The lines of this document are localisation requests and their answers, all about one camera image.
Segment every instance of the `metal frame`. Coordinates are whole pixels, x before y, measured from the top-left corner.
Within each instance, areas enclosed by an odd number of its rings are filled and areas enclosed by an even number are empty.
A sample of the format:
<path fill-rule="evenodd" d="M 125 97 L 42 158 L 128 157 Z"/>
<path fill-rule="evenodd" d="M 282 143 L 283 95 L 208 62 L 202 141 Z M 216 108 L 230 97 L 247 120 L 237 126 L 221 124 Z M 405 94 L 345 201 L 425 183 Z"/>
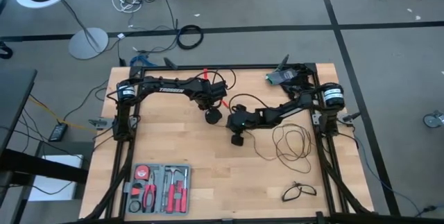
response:
<path fill-rule="evenodd" d="M 318 73 L 316 70 L 316 64 L 310 63 L 309 65 L 310 65 L 310 67 L 314 67 L 314 75 L 313 75 L 314 84 L 316 86 L 319 86 L 319 77 L 318 77 Z M 189 65 L 189 66 L 178 67 L 178 70 L 202 71 L 204 68 L 206 68 L 206 69 L 274 69 L 274 68 L 276 68 L 276 64 Z M 130 77 L 145 76 L 145 73 L 147 71 L 171 71 L 171 70 L 172 70 L 172 68 L 170 68 L 170 67 L 132 67 L 130 70 Z M 140 111 L 140 104 L 138 103 L 135 106 L 134 114 L 139 114 L 139 111 Z M 322 135 L 321 135 L 319 128 L 317 128 L 315 125 L 313 125 L 313 129 L 314 129 L 314 134 L 315 134 L 316 143 L 317 143 L 317 147 L 318 147 L 318 156 L 320 157 L 321 174 L 323 177 L 324 190 L 325 190 L 325 195 L 326 195 L 326 200 L 327 200 L 327 208 L 328 208 L 329 213 L 331 215 L 331 214 L 338 213 L 338 212 L 336 211 L 336 207 L 334 205 L 333 193 L 332 193 L 332 187 L 330 184 L 329 174 L 328 174 L 327 170 L 325 169 L 325 167 L 322 165 L 323 163 L 322 163 L 321 155 L 325 156 L 324 150 L 322 148 L 322 145 L 323 145 Z M 130 141 L 129 145 L 130 145 L 130 147 L 128 149 L 127 156 L 131 157 L 130 160 L 131 160 L 131 164 L 132 164 L 133 163 L 133 155 L 134 155 L 134 148 L 133 147 L 135 145 L 135 141 Z M 327 138 L 327 145 L 330 150 L 329 156 L 330 156 L 330 161 L 332 161 L 333 171 L 338 175 L 339 179 L 341 179 L 341 172 L 340 172 L 340 168 L 339 168 L 339 163 L 338 163 L 336 151 L 334 148 L 333 140 L 331 137 Z M 116 178 L 116 175 L 119 172 L 119 169 L 121 166 L 120 161 L 121 161 L 121 157 L 122 157 L 122 152 L 123 152 L 123 142 L 119 142 L 117 144 L 116 153 L 114 155 L 114 165 L 113 165 L 113 170 L 112 170 L 111 182 L 114 181 L 114 179 Z M 127 174 L 125 176 L 125 181 L 123 183 L 129 182 L 129 180 L 130 180 L 130 171 L 127 172 Z M 347 213 L 349 213 L 347 200 L 345 199 L 343 192 L 340 191 L 339 187 L 337 187 L 337 190 L 338 190 L 338 195 L 339 195 L 339 201 L 341 204 L 341 212 L 339 212 L 339 213 L 346 213 L 347 214 Z M 123 191 L 122 191 L 121 200 L 120 200 L 120 204 L 119 204 L 119 216 L 118 216 L 122 220 L 125 218 L 125 213 L 126 213 L 126 211 L 125 211 L 126 204 L 125 203 L 127 200 L 127 195 L 128 194 L 123 193 Z M 106 218 L 112 217 L 112 210 L 114 208 L 114 197 L 115 196 L 112 196 L 112 200 L 108 203 L 108 206 L 106 208 L 106 211 L 105 211 Z M 316 217 L 312 216 L 312 217 L 304 217 L 304 218 L 255 218 L 255 219 L 232 219 L 232 220 L 215 219 L 215 220 L 195 220 L 195 221 L 174 221 L 174 223 L 190 223 L 190 222 L 192 222 L 192 223 L 220 223 L 220 222 L 233 223 L 234 221 L 236 223 L 288 223 L 289 221 L 291 221 L 292 223 L 307 223 L 307 222 L 318 222 L 320 220 L 320 218 L 323 218 L 321 212 L 317 212 L 314 214 L 316 214 Z M 154 222 L 153 221 L 131 221 L 131 222 L 125 222 L 125 223 L 154 223 Z M 156 223 L 172 223 L 172 222 L 171 221 L 156 221 Z"/>

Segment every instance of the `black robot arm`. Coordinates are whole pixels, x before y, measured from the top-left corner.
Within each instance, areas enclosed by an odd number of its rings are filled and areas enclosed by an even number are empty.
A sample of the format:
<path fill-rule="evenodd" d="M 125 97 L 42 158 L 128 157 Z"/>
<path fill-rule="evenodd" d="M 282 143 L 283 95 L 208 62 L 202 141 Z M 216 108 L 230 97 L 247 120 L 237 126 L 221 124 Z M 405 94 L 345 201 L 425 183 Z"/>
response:
<path fill-rule="evenodd" d="M 325 107 L 315 103 L 316 94 L 323 93 Z M 233 131 L 231 143 L 237 146 L 244 144 L 241 136 L 244 130 L 254 130 L 257 128 L 274 128 L 281 124 L 282 120 L 290 117 L 302 110 L 315 109 L 320 112 L 319 126 L 321 132 L 329 135 L 337 134 L 336 118 L 337 113 L 345 107 L 343 100 L 342 86 L 336 83 L 327 83 L 319 88 L 302 91 L 298 97 L 280 105 L 279 107 L 265 107 L 255 109 L 254 112 L 247 112 L 243 105 L 236 105 L 231 108 L 232 113 L 228 116 L 226 127 Z"/>
<path fill-rule="evenodd" d="M 114 140 L 127 141 L 134 137 L 130 123 L 131 107 L 140 103 L 149 94 L 154 92 L 184 94 L 190 101 L 195 101 L 200 110 L 206 110 L 205 119 L 215 124 L 222 114 L 214 104 L 227 95 L 224 80 L 211 84 L 202 78 L 189 78 L 186 80 L 154 78 L 130 78 L 117 84 L 117 116 L 113 123 Z"/>

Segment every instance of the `pliers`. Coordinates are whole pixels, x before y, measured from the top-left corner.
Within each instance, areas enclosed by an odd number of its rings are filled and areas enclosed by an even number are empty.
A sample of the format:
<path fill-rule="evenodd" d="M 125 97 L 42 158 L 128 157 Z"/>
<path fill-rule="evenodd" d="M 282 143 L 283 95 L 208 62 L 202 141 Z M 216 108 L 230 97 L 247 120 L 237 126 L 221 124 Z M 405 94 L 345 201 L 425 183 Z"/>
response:
<path fill-rule="evenodd" d="M 154 172 L 151 172 L 150 178 L 145 184 L 144 196 L 142 198 L 142 211 L 144 213 L 146 213 L 146 210 L 148 210 L 149 213 L 154 212 L 155 194 L 156 187 L 154 185 Z"/>

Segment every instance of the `tool case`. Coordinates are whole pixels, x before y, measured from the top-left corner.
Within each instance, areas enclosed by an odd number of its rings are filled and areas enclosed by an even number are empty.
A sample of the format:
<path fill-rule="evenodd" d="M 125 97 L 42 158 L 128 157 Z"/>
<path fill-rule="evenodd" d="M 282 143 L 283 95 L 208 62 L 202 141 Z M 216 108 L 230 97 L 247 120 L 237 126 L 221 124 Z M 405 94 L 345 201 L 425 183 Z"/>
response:
<path fill-rule="evenodd" d="M 128 194 L 129 214 L 188 214 L 191 167 L 188 164 L 136 164 L 131 181 L 124 191 Z"/>

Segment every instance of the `desk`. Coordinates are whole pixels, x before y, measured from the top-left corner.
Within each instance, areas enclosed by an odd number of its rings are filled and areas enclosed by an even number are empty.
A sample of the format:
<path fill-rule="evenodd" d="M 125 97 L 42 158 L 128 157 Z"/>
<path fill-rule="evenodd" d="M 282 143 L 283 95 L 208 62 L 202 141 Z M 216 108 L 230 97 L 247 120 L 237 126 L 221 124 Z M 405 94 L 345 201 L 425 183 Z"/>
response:
<path fill-rule="evenodd" d="M 320 83 L 338 82 L 333 64 L 317 64 Z M 150 76 L 186 79 L 201 70 L 148 71 Z M 271 87 L 265 80 L 265 73 L 271 69 L 235 69 L 236 86 L 228 91 L 229 98 L 239 93 L 258 96 L 270 106 L 287 102 L 288 97 L 278 86 Z M 129 68 L 113 68 L 107 93 L 116 89 L 116 84 L 127 79 Z M 230 86 L 233 76 L 229 70 L 220 70 Z M 253 98 L 238 97 L 233 103 L 242 103 L 249 111 L 263 107 Z M 112 118 L 115 114 L 114 101 L 105 99 L 102 117 Z M 253 140 L 244 134 L 242 147 L 230 143 L 232 133 L 225 125 L 229 112 L 221 108 L 223 118 L 217 126 L 204 120 L 203 112 L 193 101 L 180 94 L 151 94 L 140 105 L 142 117 L 137 127 L 137 138 L 133 164 L 140 163 L 186 163 L 191 165 L 191 201 L 187 216 L 145 216 L 126 214 L 126 221 L 171 220 L 171 219 L 220 219 L 220 218 L 290 218 L 314 216 L 315 212 L 328 215 L 321 169 L 316 148 L 308 156 L 311 172 L 308 174 L 290 171 L 279 161 L 267 162 L 257 156 Z M 308 111 L 295 114 L 283 123 L 297 123 L 305 127 L 313 138 L 311 117 Z M 339 132 L 352 135 L 351 129 L 339 126 Z M 267 157 L 275 156 L 271 141 L 271 130 L 252 131 L 258 151 Z M 101 143 L 111 133 L 104 134 L 96 141 Z M 300 138 L 294 135 L 290 144 L 301 148 Z M 338 136 L 334 145 L 341 167 L 342 178 L 362 205 L 373 209 L 364 172 L 353 140 Z M 110 176 L 117 142 L 108 141 L 93 154 L 85 187 L 80 217 L 88 215 L 110 185 Z M 288 163 L 297 169 L 306 170 L 304 160 Z M 314 186 L 318 195 L 301 196 L 299 199 L 282 203 L 280 196 L 293 181 Z M 334 193 L 336 209 L 339 197 Z M 119 209 L 121 187 L 116 192 L 113 216 Z"/>

